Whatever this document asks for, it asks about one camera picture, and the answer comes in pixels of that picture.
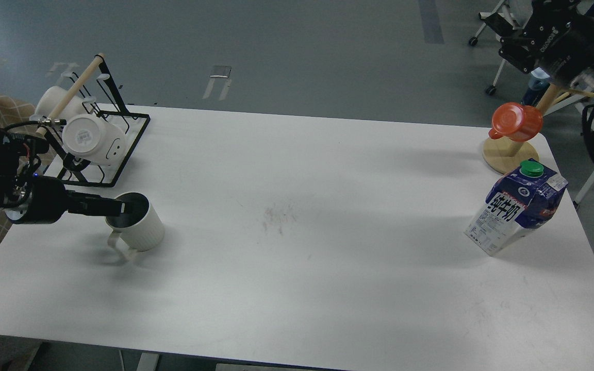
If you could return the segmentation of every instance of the white mug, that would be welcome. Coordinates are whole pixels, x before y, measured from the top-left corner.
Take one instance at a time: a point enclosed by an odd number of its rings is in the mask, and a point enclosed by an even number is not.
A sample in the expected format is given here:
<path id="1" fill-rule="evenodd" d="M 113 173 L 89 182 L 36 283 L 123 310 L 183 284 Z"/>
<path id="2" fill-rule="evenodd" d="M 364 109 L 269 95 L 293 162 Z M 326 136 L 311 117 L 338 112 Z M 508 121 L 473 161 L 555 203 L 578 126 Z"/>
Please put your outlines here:
<path id="1" fill-rule="evenodd" d="M 40 98 L 38 101 L 38 105 L 36 106 L 36 111 L 34 112 L 34 116 L 45 116 L 47 117 L 52 110 L 56 107 L 56 105 L 63 99 L 65 94 L 68 93 L 66 89 L 62 87 L 51 87 L 45 91 L 45 94 Z M 62 119 L 62 120 L 70 120 L 71 118 L 75 117 L 76 115 L 81 115 L 83 113 L 92 113 L 93 108 L 90 104 L 84 104 L 84 99 L 79 98 L 78 96 L 73 96 L 68 102 L 68 105 L 59 113 L 59 117 L 52 117 L 53 119 Z"/>
<path id="2" fill-rule="evenodd" d="M 76 115 L 61 134 L 66 151 L 94 164 L 111 165 L 125 157 L 125 133 L 96 115 Z"/>
<path id="3" fill-rule="evenodd" d="M 105 217 L 107 225 L 112 230 L 107 240 L 109 247 L 125 257 L 116 247 L 119 238 L 135 251 L 147 251 L 162 242 L 164 225 L 146 196 L 137 192 L 127 192 L 118 195 L 116 199 L 131 203 L 132 210 L 120 216 Z"/>

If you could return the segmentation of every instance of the orange plastic cup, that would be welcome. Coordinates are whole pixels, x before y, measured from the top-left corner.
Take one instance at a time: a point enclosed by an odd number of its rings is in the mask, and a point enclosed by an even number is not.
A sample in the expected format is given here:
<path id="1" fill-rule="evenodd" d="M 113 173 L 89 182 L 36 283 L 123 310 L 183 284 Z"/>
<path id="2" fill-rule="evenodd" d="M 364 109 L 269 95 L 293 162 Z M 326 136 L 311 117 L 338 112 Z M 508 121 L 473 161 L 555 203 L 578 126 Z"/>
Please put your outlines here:
<path id="1" fill-rule="evenodd" d="M 519 103 L 502 104 L 492 115 L 490 138 L 508 137 L 516 142 L 525 142 L 542 130 L 542 113 L 533 106 Z"/>

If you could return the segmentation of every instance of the mug rack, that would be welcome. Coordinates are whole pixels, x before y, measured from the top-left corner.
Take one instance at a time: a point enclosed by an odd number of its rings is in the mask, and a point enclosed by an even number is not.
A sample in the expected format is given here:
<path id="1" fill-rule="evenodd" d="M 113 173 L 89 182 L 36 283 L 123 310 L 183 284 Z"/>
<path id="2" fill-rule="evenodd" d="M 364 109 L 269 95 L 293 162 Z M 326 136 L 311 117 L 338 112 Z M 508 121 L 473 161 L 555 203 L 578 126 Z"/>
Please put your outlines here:
<path id="1" fill-rule="evenodd" d="M 93 164 L 87 160 L 80 160 L 67 153 L 63 148 L 63 141 L 61 140 L 63 125 L 46 126 L 45 129 L 47 130 L 44 136 L 54 151 L 56 151 L 58 158 L 55 158 L 47 167 L 45 175 L 54 176 L 64 184 L 102 188 L 115 186 L 132 152 L 137 147 L 139 139 L 151 121 L 151 116 L 147 113 L 130 112 L 127 106 L 125 106 L 125 102 L 121 97 L 116 83 L 113 81 L 113 76 L 104 58 L 102 58 L 98 67 L 101 74 L 96 78 L 97 86 L 104 92 L 104 95 L 111 105 L 113 105 L 114 110 L 101 109 L 95 96 L 90 93 L 86 85 L 80 87 L 78 91 L 83 99 L 82 106 L 85 109 L 85 113 L 92 112 L 97 117 L 101 117 L 103 120 L 119 126 L 125 132 L 125 138 L 128 143 L 127 153 L 125 153 L 125 156 L 118 165 L 102 166 Z M 79 75 L 75 72 L 65 73 L 63 76 L 69 78 L 73 84 L 79 79 Z"/>

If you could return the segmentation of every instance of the ribbed white mug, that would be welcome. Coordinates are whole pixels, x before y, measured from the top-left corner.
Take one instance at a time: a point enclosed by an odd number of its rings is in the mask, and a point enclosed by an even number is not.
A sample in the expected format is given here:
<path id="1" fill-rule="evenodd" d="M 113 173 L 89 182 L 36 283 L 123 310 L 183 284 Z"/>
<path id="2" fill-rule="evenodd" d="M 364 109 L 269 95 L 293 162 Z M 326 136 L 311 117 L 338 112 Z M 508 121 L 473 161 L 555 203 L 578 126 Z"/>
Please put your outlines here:
<path id="1" fill-rule="evenodd" d="M 116 247 L 119 238 L 130 249 L 136 251 L 147 251 L 162 242 L 164 225 L 146 196 L 137 192 L 126 192 L 118 195 L 116 199 L 132 203 L 133 209 L 130 213 L 105 218 L 112 230 L 107 241 L 109 247 L 121 253 Z"/>
<path id="2" fill-rule="evenodd" d="M 34 115 L 48 116 L 61 99 L 63 99 L 66 93 L 68 93 L 68 91 L 62 87 L 54 86 L 47 89 L 45 94 L 40 98 L 40 101 L 38 101 Z M 70 120 L 76 115 L 91 112 L 93 112 L 93 108 L 89 104 L 84 104 L 84 99 L 78 96 L 73 96 L 73 98 L 70 99 L 70 102 L 68 102 L 68 105 L 61 111 L 61 113 L 59 113 L 59 117 L 52 118 Z"/>

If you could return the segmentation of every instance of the wooden mug stand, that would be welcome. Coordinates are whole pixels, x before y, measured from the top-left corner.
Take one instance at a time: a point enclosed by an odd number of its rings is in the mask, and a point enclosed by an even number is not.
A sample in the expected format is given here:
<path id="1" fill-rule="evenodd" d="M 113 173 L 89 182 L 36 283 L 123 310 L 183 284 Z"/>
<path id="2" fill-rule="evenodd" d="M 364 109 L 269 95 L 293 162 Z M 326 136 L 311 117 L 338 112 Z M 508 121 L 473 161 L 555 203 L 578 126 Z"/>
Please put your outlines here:
<path id="1" fill-rule="evenodd" d="M 561 87 L 550 85 L 535 108 L 544 115 L 554 104 L 561 90 Z M 507 137 L 486 139 L 483 145 L 483 158 L 492 169 L 501 174 L 513 171 L 523 160 L 529 158 L 540 160 L 538 152 L 530 143 L 512 141 Z"/>

